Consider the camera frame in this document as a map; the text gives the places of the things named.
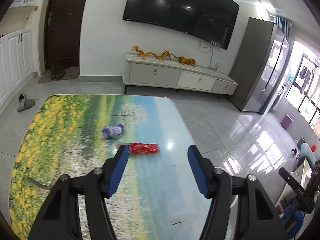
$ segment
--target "purple plastic bag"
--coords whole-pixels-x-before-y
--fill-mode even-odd
[[[102,139],[117,138],[123,134],[124,126],[118,124],[117,126],[104,126],[102,129]]]

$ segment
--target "metal screw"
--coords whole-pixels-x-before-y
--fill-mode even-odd
[[[221,168],[214,168],[214,172],[215,172],[216,174],[222,174],[222,173],[223,173],[223,169],[221,169]]]
[[[93,173],[96,174],[96,175],[99,175],[99,174],[102,173],[102,169],[101,169],[101,168],[95,168],[95,169],[93,170]]]
[[[65,181],[65,180],[67,180],[68,178],[69,178],[68,174],[62,174],[62,175],[60,176],[60,179],[61,179],[62,181]]]
[[[257,177],[253,174],[249,174],[248,175],[248,179],[251,180],[251,181],[256,181],[257,180]]]

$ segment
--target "tv cabinet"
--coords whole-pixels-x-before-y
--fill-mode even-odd
[[[125,58],[124,93],[128,86],[151,86],[232,95],[238,85],[227,75],[198,65],[192,67],[177,60],[152,57],[142,59],[136,54],[126,54]]]

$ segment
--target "brown wooden door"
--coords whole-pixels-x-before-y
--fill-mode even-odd
[[[85,0],[50,0],[45,30],[46,69],[79,67],[81,21]]]

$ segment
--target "purple stool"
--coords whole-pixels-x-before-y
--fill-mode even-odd
[[[287,130],[287,128],[289,127],[289,125],[292,123],[292,119],[290,118],[290,116],[288,116],[287,114],[285,114],[284,118],[281,121],[281,125],[284,129]]]

